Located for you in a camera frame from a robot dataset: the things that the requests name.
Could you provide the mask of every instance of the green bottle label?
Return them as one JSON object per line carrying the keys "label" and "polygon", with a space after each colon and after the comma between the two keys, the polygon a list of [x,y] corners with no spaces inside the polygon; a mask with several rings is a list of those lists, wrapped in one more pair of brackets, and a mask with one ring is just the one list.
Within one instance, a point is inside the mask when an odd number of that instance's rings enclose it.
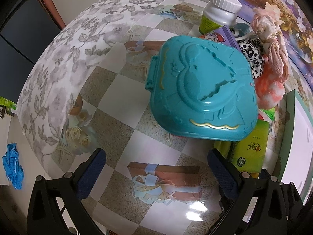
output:
{"label": "green bottle label", "polygon": [[206,16],[202,15],[201,23],[199,26],[199,32],[201,34],[206,34],[215,29],[218,29],[219,27],[221,27],[219,24],[212,22]]}

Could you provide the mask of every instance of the white bottle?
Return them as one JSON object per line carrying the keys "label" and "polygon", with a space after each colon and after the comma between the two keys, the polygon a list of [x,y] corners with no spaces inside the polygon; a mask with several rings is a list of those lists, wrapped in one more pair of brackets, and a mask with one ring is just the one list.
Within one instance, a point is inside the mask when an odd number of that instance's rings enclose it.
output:
{"label": "white bottle", "polygon": [[204,8],[199,32],[205,34],[221,26],[234,26],[240,9],[238,0],[210,0]]}

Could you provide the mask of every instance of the blue plastic bag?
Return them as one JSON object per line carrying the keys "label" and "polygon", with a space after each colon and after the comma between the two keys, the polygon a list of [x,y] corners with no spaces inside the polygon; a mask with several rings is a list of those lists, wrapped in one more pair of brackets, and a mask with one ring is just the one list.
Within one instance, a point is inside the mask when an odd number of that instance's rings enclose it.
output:
{"label": "blue plastic bag", "polygon": [[15,189],[22,189],[24,171],[18,161],[16,143],[7,145],[7,152],[5,156],[2,157],[2,162],[7,178],[12,182]]}

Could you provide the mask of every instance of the white bottle cap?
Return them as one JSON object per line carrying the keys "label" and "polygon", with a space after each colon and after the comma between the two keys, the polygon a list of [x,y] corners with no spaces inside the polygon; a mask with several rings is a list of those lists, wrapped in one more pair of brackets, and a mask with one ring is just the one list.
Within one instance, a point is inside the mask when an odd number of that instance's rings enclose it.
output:
{"label": "white bottle cap", "polygon": [[210,2],[211,4],[232,13],[237,13],[241,9],[241,3],[238,0],[210,0]]}

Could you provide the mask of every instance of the dark gray cabinet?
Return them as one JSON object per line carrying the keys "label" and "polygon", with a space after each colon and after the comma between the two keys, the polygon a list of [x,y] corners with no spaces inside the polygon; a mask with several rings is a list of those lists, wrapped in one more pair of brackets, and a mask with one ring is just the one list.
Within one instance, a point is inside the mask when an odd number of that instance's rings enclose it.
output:
{"label": "dark gray cabinet", "polygon": [[0,32],[0,96],[17,102],[45,48],[60,32],[38,0],[22,0]]}

